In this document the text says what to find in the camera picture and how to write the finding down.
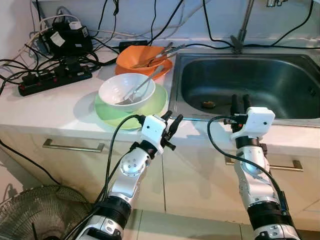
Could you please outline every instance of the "white countertop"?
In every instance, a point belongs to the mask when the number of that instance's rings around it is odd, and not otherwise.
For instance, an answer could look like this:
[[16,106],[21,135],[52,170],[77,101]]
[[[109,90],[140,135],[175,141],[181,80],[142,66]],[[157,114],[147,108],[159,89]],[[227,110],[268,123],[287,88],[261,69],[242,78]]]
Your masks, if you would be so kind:
[[[230,50],[214,51],[229,53]],[[246,53],[293,53],[289,49],[246,49]],[[320,51],[295,50],[294,53],[308,54],[320,65]],[[109,51],[101,53],[106,61],[115,55]],[[115,64],[103,67],[94,77],[47,91],[22,97],[17,86],[7,84],[0,97],[0,130],[20,133],[45,134],[87,139],[110,139],[114,127],[105,125],[96,115],[94,99],[101,84],[115,75]],[[170,96],[173,69],[155,82],[163,85]],[[184,120],[180,124],[173,143],[186,145],[203,144],[207,141],[207,122]],[[213,134],[218,135],[217,143],[225,149],[233,149],[229,141],[231,130],[220,123],[212,124]],[[138,130],[121,130],[117,136],[121,141],[136,141]],[[282,154],[320,156],[320,128],[273,125],[262,141],[269,150]]]

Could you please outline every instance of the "metal handle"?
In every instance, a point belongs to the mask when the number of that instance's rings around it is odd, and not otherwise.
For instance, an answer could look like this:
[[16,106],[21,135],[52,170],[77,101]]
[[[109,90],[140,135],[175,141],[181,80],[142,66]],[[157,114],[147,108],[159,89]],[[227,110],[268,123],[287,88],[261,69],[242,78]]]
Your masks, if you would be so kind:
[[82,152],[91,152],[91,153],[101,153],[105,147],[104,143],[99,143],[97,148],[51,145],[52,141],[53,141],[52,139],[48,138],[47,140],[45,140],[42,147],[45,149],[63,149],[63,150],[82,151]]
[[[234,165],[235,161],[233,161],[230,157],[224,157],[225,165]],[[294,172],[303,172],[304,169],[299,160],[292,160],[293,166],[279,166],[279,165],[270,165],[271,169],[285,170],[285,171],[294,171]]]

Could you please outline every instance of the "robotic hand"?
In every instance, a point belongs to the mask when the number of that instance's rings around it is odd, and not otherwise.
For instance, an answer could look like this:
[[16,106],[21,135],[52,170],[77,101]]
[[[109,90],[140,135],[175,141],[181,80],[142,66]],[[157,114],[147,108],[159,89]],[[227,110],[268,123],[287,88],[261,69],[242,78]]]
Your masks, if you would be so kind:
[[237,96],[232,96],[231,117],[224,123],[231,124],[231,140],[237,148],[234,169],[255,240],[300,240],[285,194],[271,176],[267,146],[259,143],[275,114],[266,107],[252,107],[249,95],[243,96],[243,103],[246,114],[240,114]]
[[124,237],[124,228],[138,198],[140,183],[148,166],[156,154],[162,155],[165,146],[172,150],[176,148],[169,140],[176,133],[183,116],[179,115],[166,131],[171,114],[168,111],[162,117],[140,116],[140,122],[143,122],[141,142],[135,142],[121,158],[118,175],[111,190],[95,206],[98,210],[76,240],[121,240]]

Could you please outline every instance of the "fan grille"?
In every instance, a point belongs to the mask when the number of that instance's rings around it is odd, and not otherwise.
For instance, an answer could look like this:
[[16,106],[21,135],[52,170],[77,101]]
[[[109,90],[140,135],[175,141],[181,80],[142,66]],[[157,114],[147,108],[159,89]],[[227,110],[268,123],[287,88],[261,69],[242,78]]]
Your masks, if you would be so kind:
[[50,185],[22,192],[0,205],[0,239],[62,239],[92,209],[92,205],[70,187]]

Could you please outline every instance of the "sink basin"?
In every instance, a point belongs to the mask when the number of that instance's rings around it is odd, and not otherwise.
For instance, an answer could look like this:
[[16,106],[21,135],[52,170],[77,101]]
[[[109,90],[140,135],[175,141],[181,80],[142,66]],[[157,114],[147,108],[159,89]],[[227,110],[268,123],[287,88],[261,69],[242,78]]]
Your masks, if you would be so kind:
[[249,94],[275,113],[274,124],[320,126],[320,68],[300,54],[181,53],[169,109],[188,120],[230,115],[231,97]]

